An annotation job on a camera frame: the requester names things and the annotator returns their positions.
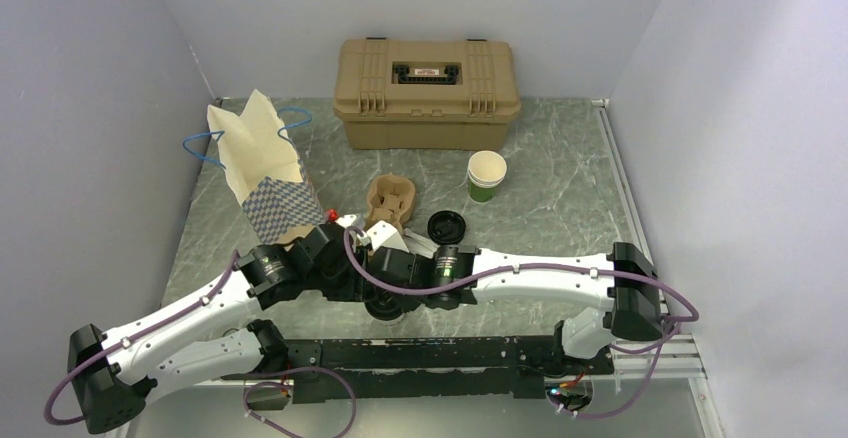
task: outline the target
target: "gray wall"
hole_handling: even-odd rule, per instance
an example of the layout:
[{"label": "gray wall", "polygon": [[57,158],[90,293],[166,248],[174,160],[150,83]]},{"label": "gray wall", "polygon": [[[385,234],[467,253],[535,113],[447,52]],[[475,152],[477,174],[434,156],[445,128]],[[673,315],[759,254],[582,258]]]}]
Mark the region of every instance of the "gray wall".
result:
[{"label": "gray wall", "polygon": [[660,0],[165,0],[217,96],[332,96],[347,38],[506,40],[526,96],[609,96]]},{"label": "gray wall", "polygon": [[848,0],[663,0],[612,95],[728,436],[848,435]]},{"label": "gray wall", "polygon": [[210,96],[162,0],[0,0],[0,47],[0,434],[87,436],[41,408],[72,331],[161,298]]}]

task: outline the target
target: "cup lid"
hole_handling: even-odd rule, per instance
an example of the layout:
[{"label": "cup lid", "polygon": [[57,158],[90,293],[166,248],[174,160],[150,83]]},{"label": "cup lid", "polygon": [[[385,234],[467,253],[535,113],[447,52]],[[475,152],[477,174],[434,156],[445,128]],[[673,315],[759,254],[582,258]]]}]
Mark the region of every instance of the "cup lid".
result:
[{"label": "cup lid", "polygon": [[427,236],[437,245],[455,245],[465,236],[465,219],[455,211],[437,211],[427,221]]}]

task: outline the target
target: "green paper cup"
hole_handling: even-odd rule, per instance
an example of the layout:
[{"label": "green paper cup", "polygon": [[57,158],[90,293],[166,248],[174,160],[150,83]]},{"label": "green paper cup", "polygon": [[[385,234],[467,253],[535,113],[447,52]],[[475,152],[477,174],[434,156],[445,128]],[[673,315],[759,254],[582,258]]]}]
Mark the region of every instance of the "green paper cup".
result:
[{"label": "green paper cup", "polygon": [[478,151],[468,160],[468,195],[479,203],[491,200],[506,176],[506,160],[494,151]]}]

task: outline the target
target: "tan toolbox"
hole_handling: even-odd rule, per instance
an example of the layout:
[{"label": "tan toolbox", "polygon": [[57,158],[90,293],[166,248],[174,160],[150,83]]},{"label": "tan toolbox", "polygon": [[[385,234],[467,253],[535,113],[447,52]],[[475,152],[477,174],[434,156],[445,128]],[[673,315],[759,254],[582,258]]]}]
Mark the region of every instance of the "tan toolbox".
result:
[{"label": "tan toolbox", "polygon": [[357,150],[498,150],[521,101],[498,41],[348,40],[333,99]]}]

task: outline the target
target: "blue bag handle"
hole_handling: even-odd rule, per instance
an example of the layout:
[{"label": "blue bag handle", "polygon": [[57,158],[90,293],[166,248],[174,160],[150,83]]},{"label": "blue bag handle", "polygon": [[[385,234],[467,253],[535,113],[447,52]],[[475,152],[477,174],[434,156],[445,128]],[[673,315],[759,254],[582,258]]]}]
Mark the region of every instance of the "blue bag handle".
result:
[{"label": "blue bag handle", "polygon": [[284,136],[282,135],[283,130],[290,130],[290,129],[292,129],[292,128],[297,128],[298,126],[302,126],[302,125],[305,125],[305,124],[307,124],[307,123],[311,122],[311,121],[312,121],[312,113],[310,113],[310,112],[308,112],[308,111],[304,110],[303,108],[298,108],[298,107],[296,107],[296,106],[286,106],[286,107],[283,107],[283,108],[280,108],[279,110],[277,110],[277,116],[279,117],[279,116],[280,116],[280,113],[282,113],[282,112],[284,112],[284,111],[293,111],[293,112],[295,112],[295,113],[300,113],[300,114],[302,114],[302,115],[306,115],[306,119],[305,119],[305,120],[303,120],[303,121],[298,121],[297,123],[292,123],[291,125],[286,125],[286,126],[284,126],[284,127],[280,128],[279,130],[277,130],[277,136],[279,136],[280,138],[282,138],[282,139],[284,139],[284,140],[288,141],[289,143],[291,143],[291,141],[289,141],[288,139],[286,139],[286,137],[284,137]]},{"label": "blue bag handle", "polygon": [[[305,120],[299,121],[297,123],[292,123],[291,125],[285,125],[285,126],[281,127],[279,130],[277,130],[277,136],[286,140],[287,142],[289,142],[290,145],[292,145],[292,147],[294,147],[294,143],[290,139],[288,139],[288,138],[286,138],[285,136],[282,135],[283,130],[290,130],[292,128],[296,128],[298,126],[302,126],[302,125],[305,125],[305,124],[311,122],[312,121],[312,113],[308,112],[307,110],[304,110],[303,108],[298,108],[298,107],[295,107],[295,106],[286,106],[286,107],[280,108],[279,110],[276,110],[276,111],[277,111],[278,117],[280,116],[280,113],[282,113],[284,111],[293,111],[295,113],[300,113],[300,114],[306,115]],[[207,136],[214,137],[215,142],[218,142],[218,141],[220,141],[221,137],[224,136],[224,131],[223,130],[207,131],[205,133],[198,133],[196,135],[191,135],[188,138],[183,140],[183,149],[186,150],[187,152],[191,153],[193,156],[200,158],[203,161],[208,161],[209,163],[218,165],[221,168],[226,169],[227,167],[224,166],[224,164],[221,163],[220,161],[218,161],[214,158],[209,158],[208,156],[203,155],[201,153],[198,153],[198,152],[196,152],[196,151],[194,151],[194,150],[192,150],[191,148],[188,147],[188,143],[190,141],[194,141],[198,138],[204,138],[204,137],[207,137]]]}]

